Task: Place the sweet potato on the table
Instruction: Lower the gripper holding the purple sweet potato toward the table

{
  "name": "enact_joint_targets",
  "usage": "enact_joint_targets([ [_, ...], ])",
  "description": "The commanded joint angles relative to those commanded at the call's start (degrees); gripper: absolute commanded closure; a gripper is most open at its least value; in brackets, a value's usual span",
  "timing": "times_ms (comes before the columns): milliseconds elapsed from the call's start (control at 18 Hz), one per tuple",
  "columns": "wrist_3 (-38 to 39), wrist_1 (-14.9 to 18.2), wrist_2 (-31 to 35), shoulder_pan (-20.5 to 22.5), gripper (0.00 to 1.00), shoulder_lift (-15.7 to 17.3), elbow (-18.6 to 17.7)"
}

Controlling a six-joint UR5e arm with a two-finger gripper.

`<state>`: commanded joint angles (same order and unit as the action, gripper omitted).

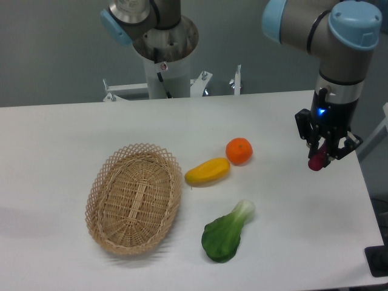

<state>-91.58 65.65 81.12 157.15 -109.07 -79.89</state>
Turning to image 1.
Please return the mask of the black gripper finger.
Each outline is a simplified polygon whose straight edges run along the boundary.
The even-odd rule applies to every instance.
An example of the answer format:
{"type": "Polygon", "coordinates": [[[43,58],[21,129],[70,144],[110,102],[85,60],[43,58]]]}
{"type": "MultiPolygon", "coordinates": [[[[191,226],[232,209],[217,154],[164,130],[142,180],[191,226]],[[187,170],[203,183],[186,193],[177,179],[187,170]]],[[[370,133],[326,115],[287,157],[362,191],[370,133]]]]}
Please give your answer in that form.
{"type": "Polygon", "coordinates": [[[361,137],[354,135],[350,131],[347,131],[342,147],[339,145],[340,141],[341,138],[337,139],[337,136],[333,132],[327,133],[324,141],[325,150],[323,167],[327,167],[334,159],[341,160],[343,157],[355,151],[363,143],[361,137]]]}
{"type": "Polygon", "coordinates": [[[319,141],[321,139],[321,126],[312,118],[311,112],[302,109],[295,115],[295,121],[299,136],[306,141],[309,148],[308,158],[318,153],[319,141]]]}

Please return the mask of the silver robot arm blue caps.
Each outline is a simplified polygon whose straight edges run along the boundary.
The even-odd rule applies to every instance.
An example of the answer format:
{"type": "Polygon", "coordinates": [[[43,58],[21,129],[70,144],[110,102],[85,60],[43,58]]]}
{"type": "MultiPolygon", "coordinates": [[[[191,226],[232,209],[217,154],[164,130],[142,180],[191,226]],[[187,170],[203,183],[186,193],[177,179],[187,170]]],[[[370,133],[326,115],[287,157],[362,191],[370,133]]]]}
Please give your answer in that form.
{"type": "Polygon", "coordinates": [[[261,27],[268,38],[320,60],[311,108],[295,115],[311,170],[341,160],[363,142],[351,120],[382,21],[378,7],[364,1],[269,1],[264,9],[261,27]]]}

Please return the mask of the robot base with white pedestal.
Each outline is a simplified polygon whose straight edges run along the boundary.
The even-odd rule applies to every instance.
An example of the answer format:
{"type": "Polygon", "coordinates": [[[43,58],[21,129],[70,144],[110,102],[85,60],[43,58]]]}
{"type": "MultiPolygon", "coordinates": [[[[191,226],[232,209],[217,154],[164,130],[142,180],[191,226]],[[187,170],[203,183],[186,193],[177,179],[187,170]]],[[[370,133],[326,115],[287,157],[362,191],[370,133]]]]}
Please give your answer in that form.
{"type": "Polygon", "coordinates": [[[100,19],[118,44],[131,45],[142,59],[148,84],[158,73],[163,80],[190,79],[199,32],[180,1],[109,1],[100,19]]]}

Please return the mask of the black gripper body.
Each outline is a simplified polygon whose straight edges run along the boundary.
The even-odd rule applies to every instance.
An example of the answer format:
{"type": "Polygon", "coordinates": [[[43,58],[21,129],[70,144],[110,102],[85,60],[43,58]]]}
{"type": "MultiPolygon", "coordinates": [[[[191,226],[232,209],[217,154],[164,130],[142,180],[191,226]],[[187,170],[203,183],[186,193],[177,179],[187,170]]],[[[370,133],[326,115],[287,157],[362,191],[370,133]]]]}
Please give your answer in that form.
{"type": "Polygon", "coordinates": [[[347,136],[361,88],[361,84],[318,85],[308,112],[308,136],[347,136]]]}

